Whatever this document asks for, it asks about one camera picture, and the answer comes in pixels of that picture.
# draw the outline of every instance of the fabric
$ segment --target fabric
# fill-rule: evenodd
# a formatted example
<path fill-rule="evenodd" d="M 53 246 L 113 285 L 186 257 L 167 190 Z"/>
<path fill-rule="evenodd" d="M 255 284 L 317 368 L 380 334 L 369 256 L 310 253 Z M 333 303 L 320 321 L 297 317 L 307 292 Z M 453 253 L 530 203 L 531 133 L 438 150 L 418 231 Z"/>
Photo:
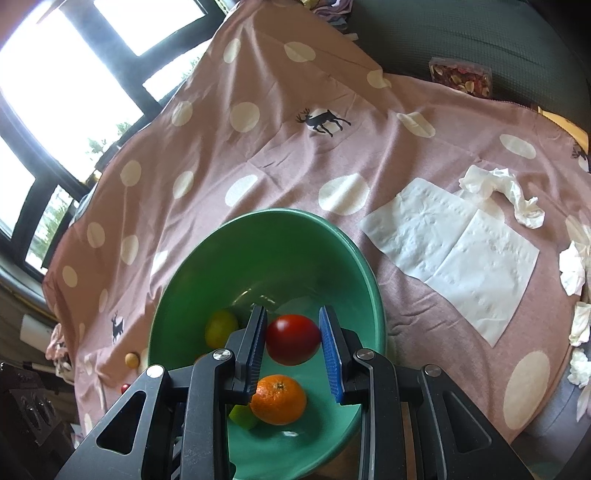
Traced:
<path fill-rule="evenodd" d="M 585 74 L 527 2 L 356 0 L 348 23 L 385 72 L 428 80 L 432 57 L 479 63 L 492 69 L 493 98 L 540 105 L 591 131 Z"/>
<path fill-rule="evenodd" d="M 501 135 L 529 143 L 535 156 L 508 150 Z M 560 285 L 558 252 L 570 243 L 567 217 L 591 218 L 591 176 L 572 149 L 564 130 L 529 109 L 382 75 L 293 0 L 239 4 L 163 112 L 113 158 L 45 277 L 75 359 L 86 430 L 136 378 L 125 355 L 141 353 L 145 363 L 158 301 L 194 247 L 238 215 L 293 207 L 323 216 L 360 247 L 397 361 L 441 365 L 512 440 L 570 359 L 576 299 Z M 529 229 L 501 194 L 491 196 L 505 224 L 540 251 L 494 348 L 358 227 L 413 178 L 459 191 L 473 164 L 508 168 L 545 211 L 544 225 Z"/>

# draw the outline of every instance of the orange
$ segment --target orange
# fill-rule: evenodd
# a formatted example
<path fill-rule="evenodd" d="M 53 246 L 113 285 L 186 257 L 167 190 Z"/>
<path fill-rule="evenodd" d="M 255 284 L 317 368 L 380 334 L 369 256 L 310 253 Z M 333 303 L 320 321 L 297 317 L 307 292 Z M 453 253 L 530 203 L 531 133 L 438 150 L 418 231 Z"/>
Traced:
<path fill-rule="evenodd" d="M 306 392 L 293 378 L 269 375 L 259 380 L 251 410 L 265 423 L 287 425 L 301 417 L 306 402 Z"/>

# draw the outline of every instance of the food package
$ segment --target food package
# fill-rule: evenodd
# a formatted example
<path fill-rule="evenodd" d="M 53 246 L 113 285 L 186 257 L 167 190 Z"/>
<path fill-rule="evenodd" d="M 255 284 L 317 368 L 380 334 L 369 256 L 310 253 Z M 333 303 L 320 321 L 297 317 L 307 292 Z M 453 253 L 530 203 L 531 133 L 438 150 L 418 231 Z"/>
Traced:
<path fill-rule="evenodd" d="M 463 60 L 432 58 L 429 70 L 436 83 L 478 98 L 491 97 L 492 70 L 489 67 Z"/>

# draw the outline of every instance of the window frame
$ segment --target window frame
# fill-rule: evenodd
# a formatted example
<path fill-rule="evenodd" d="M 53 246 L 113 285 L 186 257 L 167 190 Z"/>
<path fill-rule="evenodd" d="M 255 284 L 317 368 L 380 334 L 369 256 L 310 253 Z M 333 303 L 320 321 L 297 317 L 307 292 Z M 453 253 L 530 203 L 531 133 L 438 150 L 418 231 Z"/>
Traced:
<path fill-rule="evenodd" d="M 144 87 L 144 82 L 179 55 L 213 37 L 222 24 L 225 13 L 215 0 L 192 0 L 204 16 L 171 33 L 143 54 L 137 56 L 95 7 L 94 2 L 70 0 L 60 10 L 72 23 L 82 39 L 107 67 L 121 88 L 139 107 L 143 115 L 123 136 L 110 145 L 98 159 L 95 170 L 101 173 L 117 151 L 140 129 L 149 125 L 160 114 L 178 89 L 177 85 L 163 99 L 157 100 Z M 78 181 L 33 136 L 0 90 L 0 137 L 35 177 L 21 213 L 9 237 L 0 231 L 0 251 L 29 276 L 41 282 L 44 275 L 26 262 L 33 236 L 51 195 L 60 186 L 77 202 L 81 202 L 92 185 Z M 73 218 L 73 209 L 61 220 L 49 249 L 42 259 L 48 267 L 61 237 Z"/>

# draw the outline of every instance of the tree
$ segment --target tree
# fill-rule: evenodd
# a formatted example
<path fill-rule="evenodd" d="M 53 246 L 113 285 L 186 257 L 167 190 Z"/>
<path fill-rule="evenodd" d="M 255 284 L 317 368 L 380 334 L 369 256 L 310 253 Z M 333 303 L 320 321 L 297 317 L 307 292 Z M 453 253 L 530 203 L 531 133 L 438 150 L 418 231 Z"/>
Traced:
<path fill-rule="evenodd" d="M 31 242 L 31 252 L 33 252 L 37 258 L 41 260 L 45 258 L 47 250 L 49 250 L 49 245 L 51 244 L 68 207 L 69 205 L 59 197 L 50 200 L 49 205 L 47 205 L 47 208 L 41 217 L 39 226 L 35 231 L 33 241 Z"/>
<path fill-rule="evenodd" d="M 129 130 L 131 124 L 129 122 L 121 122 L 120 124 L 115 124 L 115 126 L 117 127 L 117 138 L 121 138 L 123 134 Z M 98 161 L 102 154 L 105 153 L 107 143 L 106 138 L 103 140 L 88 138 L 88 146 L 90 147 L 90 150 L 87 150 L 86 153 L 92 160 Z"/>
<path fill-rule="evenodd" d="M 181 82 L 184 82 L 185 80 L 187 80 L 187 78 L 189 78 L 189 75 L 191 75 L 191 73 L 197 66 L 197 63 L 199 63 L 199 60 L 201 60 L 201 57 L 197 57 L 196 59 L 191 60 L 191 68 L 187 70 L 185 73 L 183 73 L 183 75 L 181 76 Z"/>

